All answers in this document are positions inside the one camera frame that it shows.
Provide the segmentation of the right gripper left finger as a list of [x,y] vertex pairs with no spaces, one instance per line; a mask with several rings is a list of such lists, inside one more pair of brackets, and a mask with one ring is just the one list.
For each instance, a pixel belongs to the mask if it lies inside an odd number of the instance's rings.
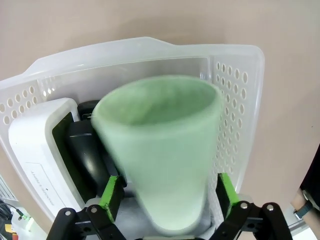
[[84,207],[78,212],[72,208],[62,208],[55,217],[48,238],[84,240],[87,236],[97,236],[100,240],[124,240],[124,235],[115,225],[124,194],[123,178],[111,176],[99,204]]

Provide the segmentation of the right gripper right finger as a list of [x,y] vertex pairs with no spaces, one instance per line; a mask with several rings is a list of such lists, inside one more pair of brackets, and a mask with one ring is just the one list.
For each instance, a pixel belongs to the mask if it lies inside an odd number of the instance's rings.
[[267,202],[258,207],[239,200],[227,173],[217,176],[217,198],[224,221],[212,235],[213,240],[237,240],[241,233],[252,233],[257,240],[291,240],[293,237],[280,206]]

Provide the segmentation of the person's left hand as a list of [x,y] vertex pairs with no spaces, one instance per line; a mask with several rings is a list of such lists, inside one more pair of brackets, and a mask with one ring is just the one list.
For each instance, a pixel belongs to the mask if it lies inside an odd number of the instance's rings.
[[306,201],[303,191],[299,188],[290,204],[298,211],[306,204]]

